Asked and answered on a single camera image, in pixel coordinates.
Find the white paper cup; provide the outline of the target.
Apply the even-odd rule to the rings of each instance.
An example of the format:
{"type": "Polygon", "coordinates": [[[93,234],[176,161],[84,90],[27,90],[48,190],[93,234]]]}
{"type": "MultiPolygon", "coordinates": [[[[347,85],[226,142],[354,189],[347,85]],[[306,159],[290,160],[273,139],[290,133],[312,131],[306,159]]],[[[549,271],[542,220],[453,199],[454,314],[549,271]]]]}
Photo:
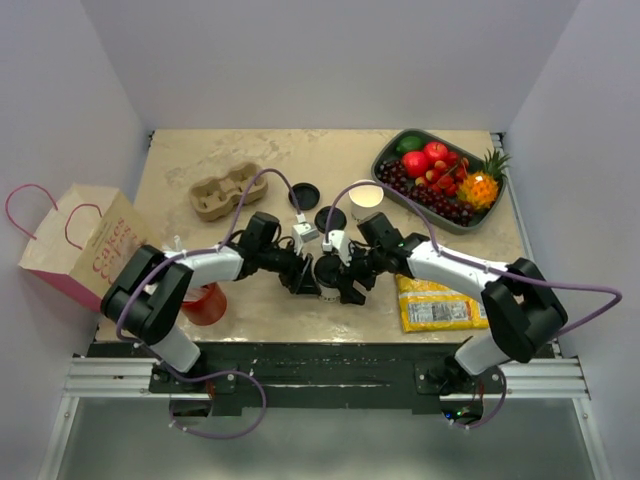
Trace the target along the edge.
{"type": "Polygon", "coordinates": [[[365,184],[363,181],[359,181],[354,183],[348,196],[351,216],[356,222],[359,222],[380,210],[384,199],[384,190],[376,183],[365,184]]]}
{"type": "Polygon", "coordinates": [[[319,286],[321,300],[342,303],[342,294],[339,290],[341,265],[339,257],[333,255],[322,256],[315,263],[314,276],[319,286]]]}

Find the cardboard cup carrier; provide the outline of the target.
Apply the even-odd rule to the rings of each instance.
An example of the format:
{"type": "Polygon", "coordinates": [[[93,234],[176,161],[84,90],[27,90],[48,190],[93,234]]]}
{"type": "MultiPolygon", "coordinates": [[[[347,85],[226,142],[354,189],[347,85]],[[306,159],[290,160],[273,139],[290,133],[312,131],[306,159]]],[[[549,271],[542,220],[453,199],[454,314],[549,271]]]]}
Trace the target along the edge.
{"type": "Polygon", "coordinates": [[[188,192],[192,209],[200,220],[213,222],[229,215],[251,179],[261,170],[255,163],[231,168],[224,176],[206,177],[194,183],[188,192]]]}

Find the brown paper bag pink handles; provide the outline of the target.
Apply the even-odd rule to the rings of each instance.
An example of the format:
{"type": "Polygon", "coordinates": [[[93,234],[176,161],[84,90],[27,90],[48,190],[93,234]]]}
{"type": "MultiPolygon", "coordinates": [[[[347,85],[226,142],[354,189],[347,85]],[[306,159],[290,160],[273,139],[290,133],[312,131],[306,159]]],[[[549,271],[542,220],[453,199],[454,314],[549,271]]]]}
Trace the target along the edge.
{"type": "Polygon", "coordinates": [[[10,212],[14,195],[5,200],[5,214],[29,242],[19,266],[93,312],[118,274],[113,266],[126,260],[131,246],[161,245],[151,224],[117,188],[72,184],[34,230],[21,226],[10,212]]]}

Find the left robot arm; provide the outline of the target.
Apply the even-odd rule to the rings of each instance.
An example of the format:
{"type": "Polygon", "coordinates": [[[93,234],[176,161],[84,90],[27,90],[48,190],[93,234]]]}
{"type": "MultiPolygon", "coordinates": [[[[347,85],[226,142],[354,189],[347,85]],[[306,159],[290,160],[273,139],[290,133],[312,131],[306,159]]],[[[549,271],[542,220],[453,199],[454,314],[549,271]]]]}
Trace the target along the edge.
{"type": "Polygon", "coordinates": [[[293,295],[319,295],[312,257],[302,252],[305,239],[316,238],[317,231],[300,220],[292,230],[292,240],[282,247],[276,239],[279,230],[275,216],[258,212],[225,245],[184,253],[144,245],[103,297],[101,313],[155,357],[155,382],[185,392],[230,394],[239,382],[247,381],[247,375],[236,367],[215,371],[176,320],[189,291],[243,280],[258,271],[277,274],[281,285],[293,295]]]}

